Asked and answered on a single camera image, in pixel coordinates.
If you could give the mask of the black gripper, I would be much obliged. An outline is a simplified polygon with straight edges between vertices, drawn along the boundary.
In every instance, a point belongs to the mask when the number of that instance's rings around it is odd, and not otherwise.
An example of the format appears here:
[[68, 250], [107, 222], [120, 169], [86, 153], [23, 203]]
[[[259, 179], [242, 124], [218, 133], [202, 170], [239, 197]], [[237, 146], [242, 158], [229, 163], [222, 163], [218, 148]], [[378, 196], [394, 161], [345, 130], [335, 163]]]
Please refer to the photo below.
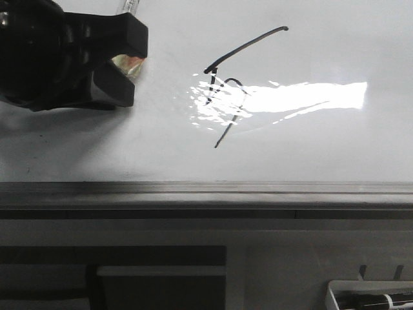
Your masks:
[[1, 1], [2, 102], [32, 111], [132, 107], [135, 85], [108, 61], [121, 54], [148, 55], [148, 27], [130, 13], [79, 14], [54, 1]]

